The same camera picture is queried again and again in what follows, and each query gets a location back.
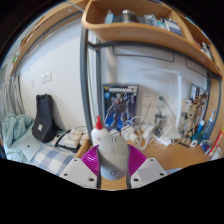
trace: charger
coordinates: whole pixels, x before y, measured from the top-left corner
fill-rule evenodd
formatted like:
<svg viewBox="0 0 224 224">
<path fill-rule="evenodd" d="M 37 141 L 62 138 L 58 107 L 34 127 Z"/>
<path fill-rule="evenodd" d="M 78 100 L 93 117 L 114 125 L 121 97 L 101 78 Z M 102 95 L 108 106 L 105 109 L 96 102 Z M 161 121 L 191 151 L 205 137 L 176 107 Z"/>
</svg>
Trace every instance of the charger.
<svg viewBox="0 0 224 224">
<path fill-rule="evenodd" d="M 164 137 L 155 137 L 156 141 L 160 142 L 161 144 L 168 146 L 174 142 L 172 138 L 164 138 Z"/>
<path fill-rule="evenodd" d="M 138 141 L 138 136 L 135 134 L 135 129 L 130 125 L 127 125 L 121 129 L 121 136 L 126 141 L 131 140 L 134 143 Z"/>
<path fill-rule="evenodd" d="M 142 135 L 142 138 L 144 139 L 150 139 L 153 136 L 153 130 L 154 126 L 153 125 L 148 125 L 147 129 L 145 130 L 145 132 Z"/>
</svg>

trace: jar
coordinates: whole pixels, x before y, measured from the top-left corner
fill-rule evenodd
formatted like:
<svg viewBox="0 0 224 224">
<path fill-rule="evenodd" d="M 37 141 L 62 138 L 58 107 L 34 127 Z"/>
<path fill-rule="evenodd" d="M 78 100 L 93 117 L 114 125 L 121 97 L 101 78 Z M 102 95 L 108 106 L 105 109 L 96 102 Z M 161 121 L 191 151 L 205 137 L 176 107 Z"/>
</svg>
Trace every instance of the jar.
<svg viewBox="0 0 224 224">
<path fill-rule="evenodd" d="M 163 128 L 167 117 L 165 114 L 157 113 L 155 114 L 155 126 L 159 128 Z"/>
<path fill-rule="evenodd" d="M 135 13 L 131 10 L 123 10 L 121 15 L 121 22 L 123 23 L 138 23 L 138 19 L 135 16 Z"/>
</svg>

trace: black backpack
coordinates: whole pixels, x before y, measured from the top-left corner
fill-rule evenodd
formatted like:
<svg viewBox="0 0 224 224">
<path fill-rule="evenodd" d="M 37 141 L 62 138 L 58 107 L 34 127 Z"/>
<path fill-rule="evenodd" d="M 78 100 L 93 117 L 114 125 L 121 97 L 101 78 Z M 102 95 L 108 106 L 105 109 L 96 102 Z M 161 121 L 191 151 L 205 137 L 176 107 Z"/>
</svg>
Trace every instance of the black backpack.
<svg viewBox="0 0 224 224">
<path fill-rule="evenodd" d="M 50 142 L 60 130 L 53 118 L 53 99 L 51 95 L 37 95 L 37 114 L 32 128 L 33 136 L 40 142 Z"/>
</svg>

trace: pink object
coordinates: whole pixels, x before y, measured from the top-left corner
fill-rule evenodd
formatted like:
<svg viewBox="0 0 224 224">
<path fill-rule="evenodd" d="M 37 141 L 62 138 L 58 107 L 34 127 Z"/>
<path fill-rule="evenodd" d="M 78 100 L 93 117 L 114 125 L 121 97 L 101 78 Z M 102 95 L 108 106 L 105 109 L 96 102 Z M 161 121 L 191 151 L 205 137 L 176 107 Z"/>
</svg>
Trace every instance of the pink object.
<svg viewBox="0 0 224 224">
<path fill-rule="evenodd" d="M 130 177 L 138 170 L 138 168 L 145 162 L 147 159 L 138 149 L 132 145 L 128 145 L 130 154 L 128 158 L 128 171 Z"/>
<path fill-rule="evenodd" d="M 128 172 L 131 177 L 138 170 L 138 168 L 145 162 L 147 157 L 144 156 L 134 146 L 132 145 L 128 146 L 130 150 L 128 158 Z M 81 157 L 81 160 L 96 176 L 98 176 L 100 170 L 100 162 L 97 155 L 98 147 L 99 145 L 94 146 Z"/>
<path fill-rule="evenodd" d="M 89 151 L 87 151 L 82 157 L 81 160 L 86 164 L 86 166 L 98 176 L 100 170 L 100 163 L 97 155 L 99 145 L 94 146 Z"/>
</svg>

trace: light switch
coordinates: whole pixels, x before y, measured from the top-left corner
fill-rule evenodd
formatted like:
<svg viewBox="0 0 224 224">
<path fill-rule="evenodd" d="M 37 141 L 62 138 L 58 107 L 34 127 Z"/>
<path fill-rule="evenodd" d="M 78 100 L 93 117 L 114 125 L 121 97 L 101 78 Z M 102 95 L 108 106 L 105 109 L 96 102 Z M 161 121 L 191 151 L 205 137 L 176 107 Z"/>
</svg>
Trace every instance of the light switch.
<svg viewBox="0 0 224 224">
<path fill-rule="evenodd" d="M 45 74 L 41 76 L 41 82 L 42 83 L 45 83 L 46 82 L 46 75 Z"/>
<path fill-rule="evenodd" d="M 46 82 L 50 82 L 52 80 L 51 72 L 46 73 Z"/>
</svg>

